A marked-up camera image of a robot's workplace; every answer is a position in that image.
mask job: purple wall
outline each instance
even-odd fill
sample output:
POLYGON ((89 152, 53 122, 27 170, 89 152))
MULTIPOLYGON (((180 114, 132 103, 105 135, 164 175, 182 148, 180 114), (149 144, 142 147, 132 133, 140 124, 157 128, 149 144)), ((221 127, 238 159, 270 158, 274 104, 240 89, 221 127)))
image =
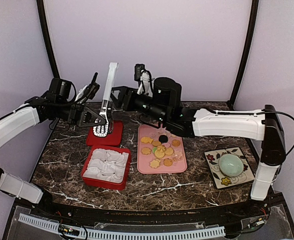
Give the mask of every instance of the purple wall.
POLYGON ((229 100, 250 0, 55 0, 46 5, 61 76, 77 88, 97 71, 103 89, 109 62, 119 62, 116 85, 136 87, 134 65, 145 63, 153 76, 181 83, 183 100, 229 100))
MULTIPOLYGON (((294 116, 294 1, 260 1, 257 25, 237 110, 272 104, 294 116)), ((286 148, 294 142, 294 123, 281 117, 286 148)), ((294 151, 287 157, 274 189, 283 192, 294 220, 294 151)))
MULTIPOLYGON (((0 1, 0 117, 41 95, 51 79, 36 1, 0 1)), ((44 123, 10 141, 0 149, 0 167, 29 180, 48 134, 44 123)), ((12 203, 0 192, 0 239, 12 203)))

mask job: green bowl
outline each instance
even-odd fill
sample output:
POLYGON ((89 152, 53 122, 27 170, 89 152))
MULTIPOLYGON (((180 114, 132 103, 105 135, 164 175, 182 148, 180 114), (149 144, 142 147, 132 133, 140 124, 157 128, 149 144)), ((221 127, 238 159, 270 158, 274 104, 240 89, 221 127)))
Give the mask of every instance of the green bowl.
POLYGON ((243 172, 242 160, 233 154, 225 154, 219 159, 220 171, 229 177, 236 177, 243 172))

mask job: perforated metal rail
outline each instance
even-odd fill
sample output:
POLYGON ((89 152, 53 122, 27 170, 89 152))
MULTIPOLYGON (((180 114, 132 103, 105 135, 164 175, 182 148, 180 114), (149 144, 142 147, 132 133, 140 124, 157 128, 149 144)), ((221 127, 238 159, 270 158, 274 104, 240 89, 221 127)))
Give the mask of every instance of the perforated metal rail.
MULTIPOLYGON (((49 221, 40 219, 35 216, 30 216, 21 213, 19 221, 30 226, 42 229, 54 234, 58 233, 59 223, 56 221, 49 221)), ((78 239, 84 239, 86 232, 83 228, 72 227, 80 231, 78 239)), ((102 231, 87 228, 89 240, 202 240, 212 239, 225 236, 223 226, 200 229, 193 231, 180 232, 166 232, 166 233, 132 233, 132 232, 116 232, 116 231, 102 231)))

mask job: red plastic container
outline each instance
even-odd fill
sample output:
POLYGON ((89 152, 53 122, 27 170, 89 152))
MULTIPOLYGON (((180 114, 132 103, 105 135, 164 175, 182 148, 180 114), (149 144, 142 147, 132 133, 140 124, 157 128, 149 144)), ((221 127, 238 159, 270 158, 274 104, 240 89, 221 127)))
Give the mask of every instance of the red plastic container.
POLYGON ((85 162, 85 165, 83 166, 83 169, 81 171, 81 177, 86 185, 105 188, 105 189, 115 189, 115 190, 121 191, 121 190, 125 189, 125 187, 126 187, 126 182, 127 182, 127 178, 128 178, 129 169, 130 169, 130 163, 131 163, 131 152, 129 149, 118 148, 118 147, 113 147, 113 146, 95 145, 91 148, 89 156, 85 162), (126 164, 125 173, 124 173, 123 180, 121 183, 114 183, 114 182, 103 181, 103 180, 99 180, 99 179, 83 177, 83 174, 87 170, 92 153, 95 149, 107 149, 107 150, 117 151, 119 153, 128 153, 129 154, 127 164, 126 164))
POLYGON ((114 121, 113 122, 113 131, 111 134, 108 134, 106 137, 98 137, 93 134, 93 128, 91 127, 89 130, 89 134, 87 136, 86 144, 87 146, 93 145, 107 145, 117 147, 121 143, 122 139, 122 131, 123 131, 123 123, 122 121, 114 121))

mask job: dark marble surface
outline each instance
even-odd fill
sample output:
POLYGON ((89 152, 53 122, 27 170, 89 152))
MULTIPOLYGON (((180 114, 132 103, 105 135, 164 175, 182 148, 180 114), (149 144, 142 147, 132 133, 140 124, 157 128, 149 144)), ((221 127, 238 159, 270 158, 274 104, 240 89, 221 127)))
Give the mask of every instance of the dark marble surface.
MULTIPOLYGON (((184 102, 193 108, 208 107, 228 110, 224 102, 184 102)), ((92 103, 99 111, 100 103, 92 103)), ((89 128, 78 128, 60 121, 45 147, 32 182, 54 197, 54 202, 109 210, 167 211, 207 208, 245 201, 251 183, 215 188, 204 152, 214 149, 240 147, 252 170, 257 163, 246 140, 239 137, 184 138, 188 168, 183 173, 141 174, 137 170, 137 134, 140 125, 136 112, 114 111, 115 120, 124 123, 121 148, 132 154, 129 176, 123 191, 87 186, 80 176, 90 147, 86 146, 89 128)))

